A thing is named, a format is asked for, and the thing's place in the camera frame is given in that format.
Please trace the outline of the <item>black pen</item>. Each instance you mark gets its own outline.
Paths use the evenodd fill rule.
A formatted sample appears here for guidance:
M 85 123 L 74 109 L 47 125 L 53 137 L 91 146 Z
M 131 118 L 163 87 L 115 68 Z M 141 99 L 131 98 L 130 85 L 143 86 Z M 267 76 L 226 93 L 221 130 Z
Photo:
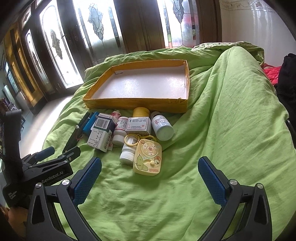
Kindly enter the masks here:
M 79 141 L 82 138 L 82 130 L 86 124 L 86 121 L 88 119 L 88 117 L 90 116 L 90 112 L 86 112 L 86 114 L 83 116 L 83 118 L 81 119 L 81 121 L 79 122 L 79 124 L 75 127 L 79 129 L 79 132 L 77 133 L 77 140 Z
M 79 132 L 79 129 L 76 128 L 73 133 L 71 134 L 71 136 L 69 137 L 69 140 L 67 141 L 64 149 L 62 150 L 62 153 L 67 152 L 68 150 L 70 150 L 71 148 L 75 147 L 77 145 L 77 133 Z

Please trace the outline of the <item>blue battery pack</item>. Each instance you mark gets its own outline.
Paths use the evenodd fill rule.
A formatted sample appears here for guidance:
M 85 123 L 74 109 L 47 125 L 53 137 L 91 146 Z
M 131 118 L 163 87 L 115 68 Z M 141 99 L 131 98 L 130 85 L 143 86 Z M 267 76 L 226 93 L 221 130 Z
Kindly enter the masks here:
M 98 111 L 95 111 L 92 114 L 90 114 L 90 116 L 88 117 L 88 119 L 86 121 L 86 124 L 85 124 L 85 126 L 84 126 L 84 128 L 82 130 L 82 133 L 85 136 L 89 136 L 90 135 L 91 128 L 94 125 L 94 123 L 95 123 L 98 115 L 99 115 L 99 112 Z

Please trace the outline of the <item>blue white medicine box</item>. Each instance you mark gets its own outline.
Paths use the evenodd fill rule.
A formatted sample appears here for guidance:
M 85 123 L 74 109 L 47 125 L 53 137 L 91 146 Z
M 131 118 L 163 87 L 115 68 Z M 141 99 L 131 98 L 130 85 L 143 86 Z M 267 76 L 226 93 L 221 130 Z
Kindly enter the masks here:
M 87 144 L 106 153 L 115 130 L 115 125 L 113 116 L 100 113 L 91 130 Z

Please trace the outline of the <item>white bottle red label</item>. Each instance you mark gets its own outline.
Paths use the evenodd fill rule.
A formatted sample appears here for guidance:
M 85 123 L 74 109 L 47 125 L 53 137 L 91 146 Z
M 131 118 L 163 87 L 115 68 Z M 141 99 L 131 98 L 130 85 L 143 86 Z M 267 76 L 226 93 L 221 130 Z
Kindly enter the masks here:
M 113 139 L 112 143 L 116 146 L 123 146 L 125 144 L 125 136 L 126 133 L 126 126 L 127 126 L 128 118 L 125 116 L 122 116 L 118 119 L 115 130 L 113 133 Z

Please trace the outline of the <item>white bottle QR label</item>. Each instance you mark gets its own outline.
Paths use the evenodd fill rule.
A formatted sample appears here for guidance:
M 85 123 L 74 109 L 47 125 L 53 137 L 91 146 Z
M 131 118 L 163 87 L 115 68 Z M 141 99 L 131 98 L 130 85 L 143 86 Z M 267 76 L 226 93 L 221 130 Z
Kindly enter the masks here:
M 121 164 L 132 166 L 135 150 L 136 146 L 129 146 L 127 144 L 124 144 L 119 157 L 119 161 L 121 162 Z

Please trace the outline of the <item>rose hand cream tube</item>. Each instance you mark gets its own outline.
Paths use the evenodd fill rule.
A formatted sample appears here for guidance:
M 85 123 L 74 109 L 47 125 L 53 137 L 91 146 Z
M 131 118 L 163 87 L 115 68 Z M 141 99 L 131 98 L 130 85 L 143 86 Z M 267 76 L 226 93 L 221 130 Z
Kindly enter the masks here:
M 114 119 L 114 122 L 117 123 L 118 119 L 121 117 L 121 113 L 119 110 L 115 110 L 111 113 L 111 116 Z

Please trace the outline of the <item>white red ointment box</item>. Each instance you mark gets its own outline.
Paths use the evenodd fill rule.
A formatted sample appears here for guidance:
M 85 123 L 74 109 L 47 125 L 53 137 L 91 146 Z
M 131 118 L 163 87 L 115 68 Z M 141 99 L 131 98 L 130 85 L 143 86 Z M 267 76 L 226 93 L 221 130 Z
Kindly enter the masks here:
M 128 118 L 125 128 L 126 133 L 135 133 L 147 136 L 152 133 L 152 125 L 149 117 Z

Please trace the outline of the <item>yellow cartoon timer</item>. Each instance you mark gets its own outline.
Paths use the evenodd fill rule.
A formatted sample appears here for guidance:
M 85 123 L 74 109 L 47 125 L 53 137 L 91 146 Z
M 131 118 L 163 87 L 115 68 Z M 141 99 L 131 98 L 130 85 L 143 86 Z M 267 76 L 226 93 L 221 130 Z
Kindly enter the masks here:
M 161 171 L 162 147 L 153 140 L 141 139 L 134 154 L 134 173 L 156 176 Z

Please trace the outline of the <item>yellow round jar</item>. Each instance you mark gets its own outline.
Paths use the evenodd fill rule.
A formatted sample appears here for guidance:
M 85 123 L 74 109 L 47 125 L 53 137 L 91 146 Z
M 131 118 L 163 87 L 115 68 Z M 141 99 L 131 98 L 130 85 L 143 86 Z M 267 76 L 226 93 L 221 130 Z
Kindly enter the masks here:
M 133 118 L 149 117 L 150 111 L 144 107 L 137 107 L 133 110 Z

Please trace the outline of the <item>grey white medicine bottle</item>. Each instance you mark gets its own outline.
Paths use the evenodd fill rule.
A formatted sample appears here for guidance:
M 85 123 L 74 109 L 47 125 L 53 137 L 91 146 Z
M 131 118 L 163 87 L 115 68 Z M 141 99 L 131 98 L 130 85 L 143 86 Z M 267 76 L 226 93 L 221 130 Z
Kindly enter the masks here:
M 160 141 L 168 141 L 174 135 L 174 129 L 170 122 L 160 112 L 154 111 L 151 113 L 151 124 Z

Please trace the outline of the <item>yellow cardboard tray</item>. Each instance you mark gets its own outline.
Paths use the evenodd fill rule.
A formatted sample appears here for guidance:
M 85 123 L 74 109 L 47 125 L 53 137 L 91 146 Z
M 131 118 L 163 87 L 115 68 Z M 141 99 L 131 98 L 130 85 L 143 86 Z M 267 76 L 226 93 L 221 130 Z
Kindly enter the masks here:
M 89 109 L 144 107 L 185 113 L 190 90 L 186 60 L 147 60 L 107 69 L 83 97 Z

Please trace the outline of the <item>black bag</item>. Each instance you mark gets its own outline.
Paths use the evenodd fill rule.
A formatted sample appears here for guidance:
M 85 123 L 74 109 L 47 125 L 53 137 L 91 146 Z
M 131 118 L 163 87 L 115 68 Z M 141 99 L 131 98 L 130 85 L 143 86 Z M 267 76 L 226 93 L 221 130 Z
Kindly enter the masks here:
M 279 101 L 286 108 L 289 121 L 295 130 L 295 54 L 289 53 L 284 57 L 275 85 Z

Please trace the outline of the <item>red cloth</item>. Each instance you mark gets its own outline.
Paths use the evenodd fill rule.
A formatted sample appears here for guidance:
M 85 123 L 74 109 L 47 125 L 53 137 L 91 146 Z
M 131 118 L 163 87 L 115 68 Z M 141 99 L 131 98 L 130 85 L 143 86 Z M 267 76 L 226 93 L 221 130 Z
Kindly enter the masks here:
M 270 80 L 272 85 L 276 85 L 278 83 L 278 75 L 280 72 L 281 66 L 271 66 L 268 64 L 264 64 L 263 71 Z

